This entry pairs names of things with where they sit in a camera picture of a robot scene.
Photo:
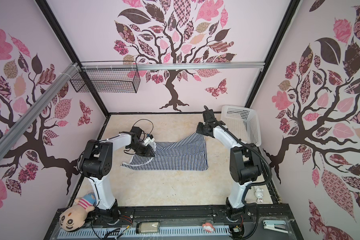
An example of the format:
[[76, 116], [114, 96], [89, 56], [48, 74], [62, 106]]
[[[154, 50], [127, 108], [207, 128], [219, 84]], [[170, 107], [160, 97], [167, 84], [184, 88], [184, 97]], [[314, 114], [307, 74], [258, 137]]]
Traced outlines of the navy striped tank top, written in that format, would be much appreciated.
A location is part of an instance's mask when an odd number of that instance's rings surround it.
[[193, 133], [178, 142], [157, 142], [155, 157], [135, 155], [121, 166], [135, 171], [206, 171], [206, 140], [203, 135]]

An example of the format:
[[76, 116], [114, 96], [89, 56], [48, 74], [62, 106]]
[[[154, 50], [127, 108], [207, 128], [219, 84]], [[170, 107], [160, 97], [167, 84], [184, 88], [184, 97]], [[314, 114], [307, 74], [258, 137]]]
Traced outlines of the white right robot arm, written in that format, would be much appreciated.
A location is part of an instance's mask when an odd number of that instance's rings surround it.
[[246, 194], [258, 176], [263, 172], [262, 161], [255, 145], [245, 144], [216, 119], [215, 114], [204, 106], [203, 122], [198, 123], [196, 132], [218, 140], [230, 150], [229, 171], [235, 184], [226, 200], [227, 217], [237, 219], [246, 212]]

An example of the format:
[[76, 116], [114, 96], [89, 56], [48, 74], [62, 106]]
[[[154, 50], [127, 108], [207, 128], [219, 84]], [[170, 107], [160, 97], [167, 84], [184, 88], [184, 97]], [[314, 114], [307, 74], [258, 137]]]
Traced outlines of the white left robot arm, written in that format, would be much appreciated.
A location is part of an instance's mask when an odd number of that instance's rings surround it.
[[79, 160], [79, 170], [89, 179], [97, 203], [95, 212], [98, 216], [117, 220], [120, 216], [118, 203], [114, 197], [109, 180], [109, 173], [113, 165], [113, 152], [118, 149], [133, 150], [137, 156], [153, 158], [156, 143], [152, 134], [143, 139], [143, 130], [132, 127], [129, 132], [120, 132], [118, 135], [105, 140], [89, 140]]

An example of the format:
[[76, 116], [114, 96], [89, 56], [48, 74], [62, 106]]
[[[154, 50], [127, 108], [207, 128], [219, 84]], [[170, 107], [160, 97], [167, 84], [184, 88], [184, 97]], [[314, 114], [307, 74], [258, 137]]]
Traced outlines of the white plastic laundry basket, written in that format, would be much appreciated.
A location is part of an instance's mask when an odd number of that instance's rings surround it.
[[261, 146], [260, 123], [255, 110], [225, 105], [222, 107], [221, 121], [242, 142]]

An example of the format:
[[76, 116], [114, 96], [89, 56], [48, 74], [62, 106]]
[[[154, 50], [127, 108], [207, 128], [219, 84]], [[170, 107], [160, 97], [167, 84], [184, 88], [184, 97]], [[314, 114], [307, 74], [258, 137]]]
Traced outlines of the small white rabbit figurine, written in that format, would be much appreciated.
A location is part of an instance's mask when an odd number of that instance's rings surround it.
[[257, 203], [264, 203], [264, 190], [258, 186], [255, 186], [254, 191]]

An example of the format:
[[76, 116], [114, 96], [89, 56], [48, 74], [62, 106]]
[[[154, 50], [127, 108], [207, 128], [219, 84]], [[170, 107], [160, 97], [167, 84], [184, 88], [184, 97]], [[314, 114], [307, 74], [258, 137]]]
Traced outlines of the plush doll striped shirt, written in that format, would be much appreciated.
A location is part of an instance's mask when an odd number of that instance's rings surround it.
[[85, 224], [90, 212], [95, 210], [97, 199], [94, 193], [88, 193], [76, 198], [74, 204], [66, 209], [59, 217], [59, 224], [66, 232], [73, 232]]

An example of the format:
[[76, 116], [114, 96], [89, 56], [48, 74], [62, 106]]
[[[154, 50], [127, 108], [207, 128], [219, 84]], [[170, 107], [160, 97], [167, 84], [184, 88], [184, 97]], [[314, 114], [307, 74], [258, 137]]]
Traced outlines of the white stapler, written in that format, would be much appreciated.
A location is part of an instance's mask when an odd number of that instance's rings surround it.
[[275, 232], [288, 234], [287, 223], [281, 220], [263, 220], [263, 228]]

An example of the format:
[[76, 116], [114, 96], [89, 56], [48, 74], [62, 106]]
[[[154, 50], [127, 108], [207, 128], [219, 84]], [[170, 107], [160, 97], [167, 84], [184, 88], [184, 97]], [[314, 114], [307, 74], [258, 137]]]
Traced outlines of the aluminium rail back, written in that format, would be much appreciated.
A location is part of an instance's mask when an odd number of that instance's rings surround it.
[[113, 64], [105, 65], [95, 62], [89, 62], [84, 65], [82, 63], [81, 69], [84, 71], [102, 69], [116, 70], [136, 70], [136, 71], [160, 71], [160, 70], [201, 70], [201, 69], [263, 69], [265, 63], [263, 62], [228, 62], [228, 63], [187, 63], [187, 64], [130, 64], [124, 65]]

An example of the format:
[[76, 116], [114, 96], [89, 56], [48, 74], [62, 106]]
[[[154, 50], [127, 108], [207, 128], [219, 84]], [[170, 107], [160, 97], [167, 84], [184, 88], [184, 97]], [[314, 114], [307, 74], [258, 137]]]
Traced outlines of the aluminium rail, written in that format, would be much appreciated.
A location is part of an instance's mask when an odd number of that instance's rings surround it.
[[263, 69], [265, 63], [263, 62], [228, 62], [228, 63], [187, 63], [187, 64], [130, 64], [124, 65], [113, 64], [105, 65], [95, 62], [89, 62], [84, 65], [82, 63], [81, 69], [84, 71], [102, 69], [116, 70], [136, 70], [136, 71], [160, 71], [160, 70], [201, 70], [201, 69]]
[[55, 82], [42, 94], [35, 103], [30, 106], [25, 114], [11, 127], [7, 134], [0, 139], [0, 161], [4, 158], [11, 147], [18, 141], [18, 139], [26, 132], [28, 127], [39, 116], [42, 110], [52, 101], [53, 97], [61, 90], [61, 88], [78, 73], [80, 67], [77, 63], [71, 63], [68, 67], [57, 77]]

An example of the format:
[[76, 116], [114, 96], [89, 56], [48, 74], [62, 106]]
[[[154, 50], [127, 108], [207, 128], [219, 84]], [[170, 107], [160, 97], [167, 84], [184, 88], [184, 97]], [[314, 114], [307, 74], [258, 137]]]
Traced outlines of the beige box on rail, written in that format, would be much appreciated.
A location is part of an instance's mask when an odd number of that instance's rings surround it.
[[155, 234], [159, 232], [159, 222], [143, 222], [136, 226], [136, 234]]

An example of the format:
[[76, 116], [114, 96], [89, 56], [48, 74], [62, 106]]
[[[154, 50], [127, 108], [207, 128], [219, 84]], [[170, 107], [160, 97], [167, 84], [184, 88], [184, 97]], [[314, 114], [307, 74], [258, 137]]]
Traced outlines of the pink toy on rail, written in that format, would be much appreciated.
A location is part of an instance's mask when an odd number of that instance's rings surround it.
[[215, 232], [215, 228], [211, 223], [204, 223], [202, 224], [203, 230], [207, 233], [213, 233]]

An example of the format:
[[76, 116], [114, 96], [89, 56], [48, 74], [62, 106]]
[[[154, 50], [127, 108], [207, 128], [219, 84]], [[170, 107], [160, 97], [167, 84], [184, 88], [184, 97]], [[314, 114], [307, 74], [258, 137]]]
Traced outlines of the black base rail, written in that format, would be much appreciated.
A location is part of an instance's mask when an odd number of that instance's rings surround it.
[[[119, 207], [119, 218], [106, 219], [95, 211], [76, 231], [66, 232], [59, 224], [59, 209], [44, 237], [46, 240], [301, 240], [303, 236], [287, 204], [248, 204], [246, 212], [235, 220], [227, 217], [226, 205]], [[263, 220], [287, 223], [288, 234], [265, 230]], [[143, 222], [159, 222], [159, 232], [136, 234]], [[215, 232], [207, 233], [202, 224], [211, 223]]]

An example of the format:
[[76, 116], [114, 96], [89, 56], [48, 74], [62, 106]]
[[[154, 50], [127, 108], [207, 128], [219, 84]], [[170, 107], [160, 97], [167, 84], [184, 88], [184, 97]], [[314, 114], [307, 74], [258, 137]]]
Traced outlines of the aluminium rail left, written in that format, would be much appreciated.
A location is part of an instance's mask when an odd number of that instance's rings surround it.
[[4, 158], [11, 147], [18, 141], [18, 139], [26, 132], [28, 127], [39, 116], [42, 110], [52, 101], [53, 97], [61, 90], [61, 88], [78, 73], [80, 67], [77, 63], [71, 63], [68, 67], [57, 77], [55, 82], [42, 94], [35, 103], [30, 106], [25, 114], [11, 127], [7, 134], [0, 139], [0, 161]]

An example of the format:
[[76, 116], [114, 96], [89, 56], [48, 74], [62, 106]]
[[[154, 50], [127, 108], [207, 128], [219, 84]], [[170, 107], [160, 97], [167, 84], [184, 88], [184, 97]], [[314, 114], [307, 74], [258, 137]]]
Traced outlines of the black right corner frame post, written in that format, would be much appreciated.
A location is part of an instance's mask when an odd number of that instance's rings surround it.
[[284, 17], [280, 23], [280, 26], [276, 32], [274, 40], [272, 41], [270, 49], [266, 55], [265, 65], [260, 70], [260, 72], [251, 88], [250, 94], [249, 94], [246, 104], [245, 104], [246, 108], [250, 108], [252, 106], [252, 104], [254, 103], [255, 98], [256, 98], [258, 92], [260, 91], [261, 85], [266, 77], [266, 74], [272, 65], [272, 62], [277, 54], [277, 51], [279, 50], [280, 45], [282, 44], [282, 41], [286, 35], [287, 30], [289, 29], [290, 25], [292, 24], [293, 18], [295, 16], [295, 14], [297, 13], [300, 4], [301, 4], [300, 0], [290, 1], [289, 5], [287, 7], [287, 10], [284, 14]]

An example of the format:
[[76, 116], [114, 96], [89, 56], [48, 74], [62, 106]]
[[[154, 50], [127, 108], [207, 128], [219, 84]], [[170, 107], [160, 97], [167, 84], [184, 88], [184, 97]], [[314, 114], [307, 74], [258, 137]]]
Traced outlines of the black corner frame post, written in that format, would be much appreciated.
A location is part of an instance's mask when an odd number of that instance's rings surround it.
[[[83, 65], [81, 64], [80, 59], [78, 58], [74, 48], [72, 47], [70, 41], [68, 40], [66, 34], [64, 33], [61, 25], [59, 24], [57, 18], [55, 17], [52, 9], [50, 8], [49, 4], [45, 0], [35, 0], [36, 4], [38, 5], [39, 9], [43, 13], [44, 17], [46, 18], [47, 22], [49, 23], [50, 27], [52, 28], [53, 32], [55, 33], [56, 37], [58, 38], [59, 42], [61, 43], [62, 47], [64, 48], [65, 52], [67, 53], [68, 57], [74, 64], [78, 64], [79, 68]], [[106, 118], [108, 118], [111, 114], [107, 110], [103, 100], [101, 99], [100, 95], [95, 90], [93, 83], [90, 81], [89, 76], [87, 73], [81, 71], [80, 72], [82, 79], [84, 80], [85, 85], [88, 87], [90, 93], [92, 94], [95, 102], [99, 106], [101, 112], [104, 114]]]
[[265, 65], [260, 70], [260, 72], [251, 88], [250, 94], [249, 94], [246, 104], [245, 104], [246, 108], [250, 108], [252, 106], [252, 104], [254, 103], [255, 98], [256, 98], [258, 92], [260, 91], [261, 85], [266, 77], [266, 74], [272, 65], [272, 62], [277, 54], [277, 51], [279, 50], [280, 45], [282, 44], [282, 41], [286, 35], [287, 30], [289, 29], [290, 25], [292, 24], [293, 18], [295, 16], [295, 14], [297, 13], [300, 4], [301, 4], [300, 0], [290, 1], [289, 5], [287, 7], [287, 10], [284, 14], [284, 17], [280, 23], [280, 26], [276, 32], [274, 40], [272, 41], [270, 49], [266, 55]]

